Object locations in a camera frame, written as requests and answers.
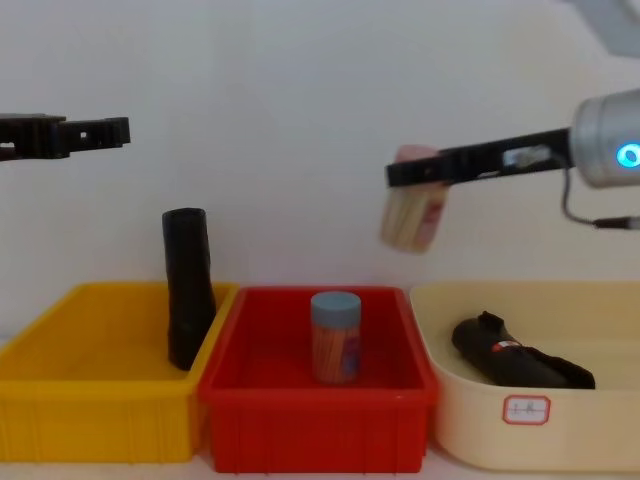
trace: white label sticker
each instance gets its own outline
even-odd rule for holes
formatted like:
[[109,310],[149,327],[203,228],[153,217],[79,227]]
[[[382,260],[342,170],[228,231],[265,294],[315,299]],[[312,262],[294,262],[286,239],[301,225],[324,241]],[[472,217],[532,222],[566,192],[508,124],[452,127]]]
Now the white label sticker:
[[510,425],[544,425],[549,421],[551,401],[547,397],[511,395],[504,399],[502,419]]

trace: blue lid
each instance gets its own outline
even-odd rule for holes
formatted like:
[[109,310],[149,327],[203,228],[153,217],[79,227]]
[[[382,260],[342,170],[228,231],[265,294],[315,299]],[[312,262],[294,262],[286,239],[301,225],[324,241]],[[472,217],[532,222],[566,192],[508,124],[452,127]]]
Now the blue lid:
[[322,292],[311,298],[311,321],[326,328],[360,324],[360,297],[349,292]]

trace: cream plastic bin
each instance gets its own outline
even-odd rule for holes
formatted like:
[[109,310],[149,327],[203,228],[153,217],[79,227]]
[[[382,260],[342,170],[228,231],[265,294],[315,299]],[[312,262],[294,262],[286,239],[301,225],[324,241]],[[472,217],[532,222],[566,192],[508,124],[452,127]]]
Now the cream plastic bin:
[[[482,468],[640,471],[640,282],[451,282],[411,302],[441,383],[436,441]],[[590,370],[596,390],[497,387],[451,344],[487,310],[522,343]]]

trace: label on jar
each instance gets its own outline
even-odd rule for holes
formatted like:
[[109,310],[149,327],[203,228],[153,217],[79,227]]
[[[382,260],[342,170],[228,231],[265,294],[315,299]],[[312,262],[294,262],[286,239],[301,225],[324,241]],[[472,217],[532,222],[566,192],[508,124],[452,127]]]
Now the label on jar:
[[350,337],[344,342],[342,349],[342,373],[351,377],[360,369],[360,338]]

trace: black object in bin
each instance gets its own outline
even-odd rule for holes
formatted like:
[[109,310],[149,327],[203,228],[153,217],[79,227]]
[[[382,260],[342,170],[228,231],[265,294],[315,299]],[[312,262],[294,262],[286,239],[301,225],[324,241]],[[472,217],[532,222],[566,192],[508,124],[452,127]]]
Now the black object in bin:
[[216,315],[211,286],[207,217],[199,208],[162,215],[169,282],[169,360],[191,369]]
[[451,341],[469,363],[496,385],[595,388],[591,372],[563,358],[521,345],[509,334],[504,320],[488,312],[460,322]]

